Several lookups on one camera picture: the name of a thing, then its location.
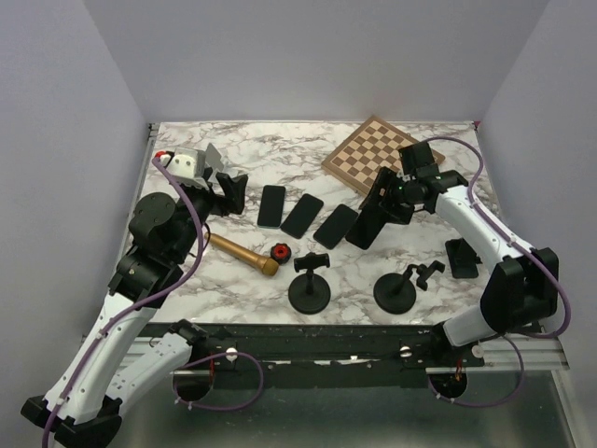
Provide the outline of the teal smartphone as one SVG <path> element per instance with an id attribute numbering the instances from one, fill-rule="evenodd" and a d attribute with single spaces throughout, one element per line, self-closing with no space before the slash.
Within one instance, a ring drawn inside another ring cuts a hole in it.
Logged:
<path id="1" fill-rule="evenodd" d="M 257 216 L 260 228 L 277 229 L 281 226 L 285 205 L 283 186 L 266 185 L 262 189 L 261 202 Z"/>

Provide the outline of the black phone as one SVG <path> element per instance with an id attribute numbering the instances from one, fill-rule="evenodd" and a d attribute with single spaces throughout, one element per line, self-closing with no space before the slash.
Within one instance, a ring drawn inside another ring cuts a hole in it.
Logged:
<path id="1" fill-rule="evenodd" d="M 377 205 L 363 207 L 345 240 L 360 249 L 367 250 L 386 223 L 386 213 Z"/>
<path id="2" fill-rule="evenodd" d="M 314 240 L 326 249 L 335 248 L 353 226 L 358 213 L 352 208 L 339 204 L 314 233 Z"/>
<path id="3" fill-rule="evenodd" d="M 281 231 L 293 238 L 301 239 L 314 222 L 323 205 L 322 200 L 308 193 L 303 194 L 282 223 Z"/>

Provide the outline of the black back round-base stand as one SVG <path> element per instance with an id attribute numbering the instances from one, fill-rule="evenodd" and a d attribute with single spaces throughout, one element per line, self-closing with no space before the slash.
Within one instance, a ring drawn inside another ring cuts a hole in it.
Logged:
<path id="1" fill-rule="evenodd" d="M 387 273 L 374 285 L 374 300 L 386 313 L 405 314 L 416 302 L 416 288 L 426 291 L 429 277 L 444 271 L 445 264 L 434 260 L 430 265 L 410 264 L 403 273 Z"/>

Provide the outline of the black round-base phone stand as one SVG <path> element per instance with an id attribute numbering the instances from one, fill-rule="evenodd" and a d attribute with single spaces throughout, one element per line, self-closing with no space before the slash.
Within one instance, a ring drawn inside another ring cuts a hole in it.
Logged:
<path id="1" fill-rule="evenodd" d="M 288 299 L 292 307 L 304 315 L 316 315 L 322 312 L 330 302 L 331 290 L 328 282 L 314 271 L 320 267 L 330 267 L 327 253 L 308 253 L 294 259 L 294 269 L 298 275 L 288 288 Z"/>

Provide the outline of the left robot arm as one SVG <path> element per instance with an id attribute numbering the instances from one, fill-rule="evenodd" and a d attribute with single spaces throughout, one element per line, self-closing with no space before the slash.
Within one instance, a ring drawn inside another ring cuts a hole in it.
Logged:
<path id="1" fill-rule="evenodd" d="M 62 378 L 45 395 L 27 399 L 21 414 L 43 428 L 46 441 L 63 447 L 105 447 L 124 415 L 162 378 L 183 365 L 198 368 L 207 347 L 201 330 L 182 320 L 128 367 L 121 362 L 140 331 L 192 272 L 181 268 L 210 215 L 239 215 L 247 175 L 215 176 L 211 188 L 176 185 L 179 199 L 152 192 L 135 206 L 129 224 L 132 247 L 117 265 L 89 336 Z"/>

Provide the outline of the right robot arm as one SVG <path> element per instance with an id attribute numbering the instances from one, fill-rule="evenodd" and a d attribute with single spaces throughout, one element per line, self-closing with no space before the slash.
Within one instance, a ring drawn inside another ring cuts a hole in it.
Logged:
<path id="1" fill-rule="evenodd" d="M 490 274 L 475 305 L 433 327 L 430 357 L 451 365 L 465 345 L 554 315 L 563 298 L 557 255 L 533 247 L 497 219 L 475 195 L 472 181 L 440 171 L 428 141 L 401 148 L 399 157 L 403 173 L 381 168 L 347 241 L 368 249 L 386 224 L 409 224 L 421 206 L 451 224 Z"/>

